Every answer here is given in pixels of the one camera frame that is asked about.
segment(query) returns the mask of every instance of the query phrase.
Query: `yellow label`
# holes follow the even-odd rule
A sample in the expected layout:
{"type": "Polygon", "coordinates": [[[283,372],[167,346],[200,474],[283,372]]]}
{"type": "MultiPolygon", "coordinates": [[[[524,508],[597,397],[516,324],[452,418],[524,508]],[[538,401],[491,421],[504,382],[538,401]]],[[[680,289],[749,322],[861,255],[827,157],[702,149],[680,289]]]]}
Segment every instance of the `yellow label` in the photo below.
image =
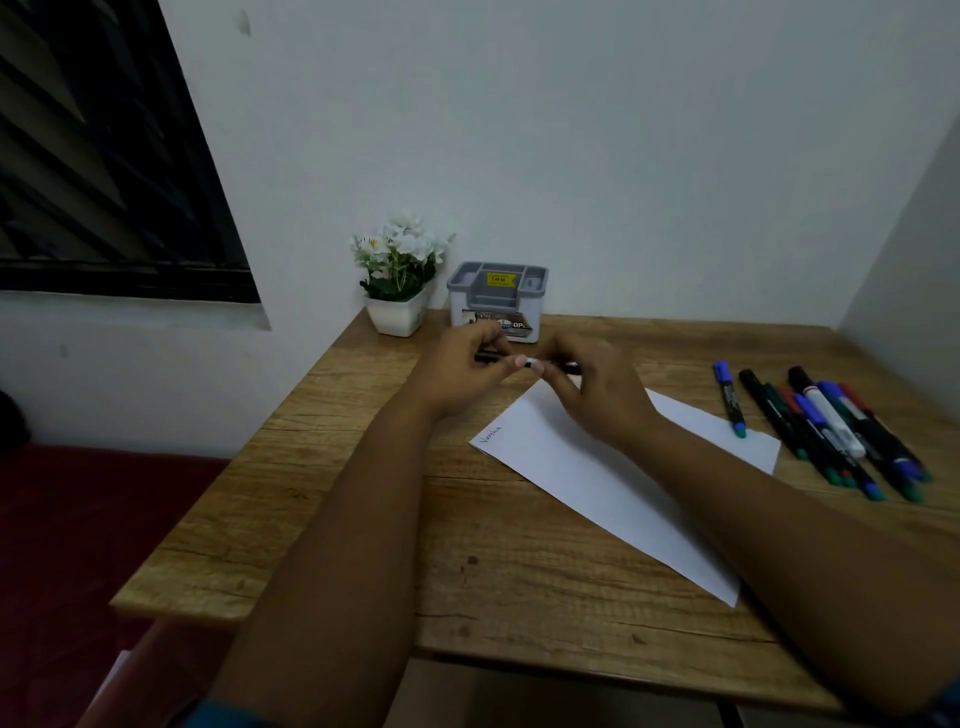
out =
{"type": "Polygon", "coordinates": [[[516,273],[487,273],[487,285],[498,288],[516,288],[516,273]]]}

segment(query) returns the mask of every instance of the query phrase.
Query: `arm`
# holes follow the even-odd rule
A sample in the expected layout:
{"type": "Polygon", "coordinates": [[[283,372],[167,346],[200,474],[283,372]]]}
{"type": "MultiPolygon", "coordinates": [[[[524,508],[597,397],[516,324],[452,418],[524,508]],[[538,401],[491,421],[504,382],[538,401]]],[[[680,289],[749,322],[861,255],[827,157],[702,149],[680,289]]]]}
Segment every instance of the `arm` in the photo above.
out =
{"type": "Polygon", "coordinates": [[[561,335],[538,359],[581,365],[579,390],[550,364],[533,368],[587,432],[680,503],[839,688],[905,716],[960,675],[956,574],[664,419],[606,342],[561,335]]]}
{"type": "Polygon", "coordinates": [[[373,418],[244,623],[211,700],[285,728],[383,723],[413,643],[431,430],[526,361],[475,364],[485,344],[510,352],[496,324],[450,329],[373,418]]]}

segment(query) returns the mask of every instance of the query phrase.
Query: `potted plant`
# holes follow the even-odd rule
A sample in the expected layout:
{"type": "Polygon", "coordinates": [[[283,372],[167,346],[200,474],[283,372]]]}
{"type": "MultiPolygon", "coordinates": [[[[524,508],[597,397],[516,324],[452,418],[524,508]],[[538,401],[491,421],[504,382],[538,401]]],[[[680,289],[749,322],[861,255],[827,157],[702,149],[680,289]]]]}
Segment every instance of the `potted plant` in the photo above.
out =
{"type": "Polygon", "coordinates": [[[367,271],[360,281],[364,304],[377,331],[409,336],[420,328],[437,266],[454,237],[425,231],[420,217],[409,213],[392,217],[378,233],[353,236],[353,258],[367,271]]]}

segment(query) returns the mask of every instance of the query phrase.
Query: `black marker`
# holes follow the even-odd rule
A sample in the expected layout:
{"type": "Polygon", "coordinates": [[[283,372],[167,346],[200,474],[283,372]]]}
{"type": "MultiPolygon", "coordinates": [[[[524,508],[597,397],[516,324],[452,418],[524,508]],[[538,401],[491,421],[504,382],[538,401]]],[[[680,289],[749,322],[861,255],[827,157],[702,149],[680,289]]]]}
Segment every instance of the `black marker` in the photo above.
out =
{"type": "MultiPolygon", "coordinates": [[[[477,352],[476,354],[473,355],[473,361],[478,361],[481,364],[496,364],[496,362],[498,362],[502,358],[503,358],[502,353],[490,352],[490,351],[487,351],[486,349],[480,352],[477,352]]],[[[537,361],[537,359],[534,359],[533,357],[528,356],[527,363],[524,364],[523,366],[529,369],[535,361],[537,361]]],[[[565,375],[583,376],[583,372],[580,370],[579,364],[574,364],[573,362],[559,364],[556,361],[551,363],[555,367],[557,367],[561,372],[563,372],[565,375]]]]}

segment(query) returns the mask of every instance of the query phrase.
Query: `white paper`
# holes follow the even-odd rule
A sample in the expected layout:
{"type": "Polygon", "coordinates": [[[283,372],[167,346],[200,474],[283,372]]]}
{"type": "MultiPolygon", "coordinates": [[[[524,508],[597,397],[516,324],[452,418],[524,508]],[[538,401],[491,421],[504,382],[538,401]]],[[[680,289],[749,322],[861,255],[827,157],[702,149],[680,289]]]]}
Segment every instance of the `white paper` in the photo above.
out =
{"type": "MultiPolygon", "coordinates": [[[[647,390],[658,411],[765,473],[780,440],[647,390]]],[[[551,496],[682,574],[731,606],[740,580],[696,531],[680,506],[624,455],[587,435],[538,381],[470,444],[517,471],[551,496]]]]}

